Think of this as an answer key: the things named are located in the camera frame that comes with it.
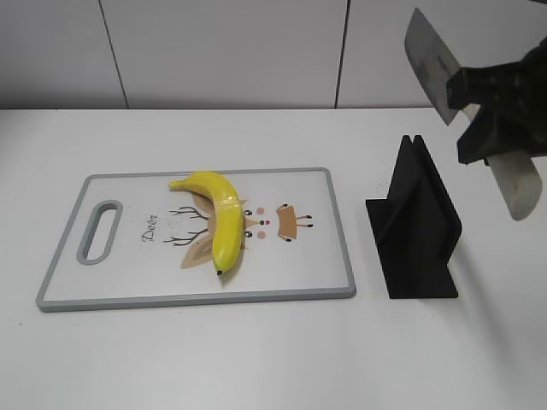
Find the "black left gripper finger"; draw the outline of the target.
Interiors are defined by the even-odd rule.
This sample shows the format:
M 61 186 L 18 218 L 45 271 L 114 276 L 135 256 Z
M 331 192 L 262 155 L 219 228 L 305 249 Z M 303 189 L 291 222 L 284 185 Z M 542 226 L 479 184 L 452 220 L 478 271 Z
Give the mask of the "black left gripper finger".
M 456 143 L 461 164 L 484 160 L 518 149 L 519 127 L 491 108 L 480 108 Z

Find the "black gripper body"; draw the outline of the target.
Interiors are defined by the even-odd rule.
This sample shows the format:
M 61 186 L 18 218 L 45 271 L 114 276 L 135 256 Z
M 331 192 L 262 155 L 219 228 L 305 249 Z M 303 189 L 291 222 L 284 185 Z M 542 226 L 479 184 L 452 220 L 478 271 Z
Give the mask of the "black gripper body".
M 487 107 L 494 116 L 494 135 L 486 162 L 493 155 L 546 156 L 546 41 L 519 61 L 497 64 L 486 75 Z

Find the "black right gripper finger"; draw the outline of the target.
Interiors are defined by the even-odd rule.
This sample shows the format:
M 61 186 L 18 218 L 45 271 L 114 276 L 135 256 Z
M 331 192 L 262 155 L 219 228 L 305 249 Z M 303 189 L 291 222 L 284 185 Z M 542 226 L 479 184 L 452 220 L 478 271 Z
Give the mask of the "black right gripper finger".
M 519 62 L 490 67 L 462 67 L 447 81 L 447 103 L 463 109 L 469 104 L 500 112 L 522 112 Z

